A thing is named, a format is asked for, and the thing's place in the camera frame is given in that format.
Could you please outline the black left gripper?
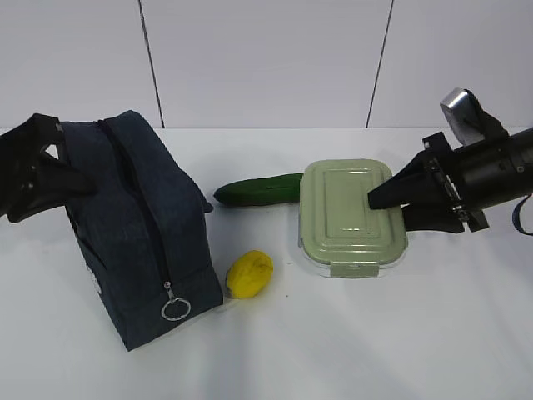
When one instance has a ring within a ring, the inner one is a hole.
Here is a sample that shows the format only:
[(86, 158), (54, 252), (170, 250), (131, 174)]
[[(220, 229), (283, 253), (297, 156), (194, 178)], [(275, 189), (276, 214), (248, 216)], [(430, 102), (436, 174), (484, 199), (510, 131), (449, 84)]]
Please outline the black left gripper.
[(1, 215), (10, 223), (97, 192), (91, 178), (46, 152), (63, 140), (59, 119), (41, 113), (1, 136)]

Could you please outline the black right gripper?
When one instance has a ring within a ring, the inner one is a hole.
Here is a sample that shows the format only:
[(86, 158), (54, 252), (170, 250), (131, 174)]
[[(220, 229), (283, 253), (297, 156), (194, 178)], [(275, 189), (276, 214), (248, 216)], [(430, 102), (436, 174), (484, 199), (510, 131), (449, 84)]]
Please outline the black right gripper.
[[(532, 194), (532, 130), (486, 138), (451, 148), (442, 132), (423, 139), (418, 152), (396, 175), (368, 193), (371, 209), (401, 207), (408, 232), (463, 233), (488, 228), (483, 210)], [(451, 202), (440, 203), (431, 172), (442, 172)]]

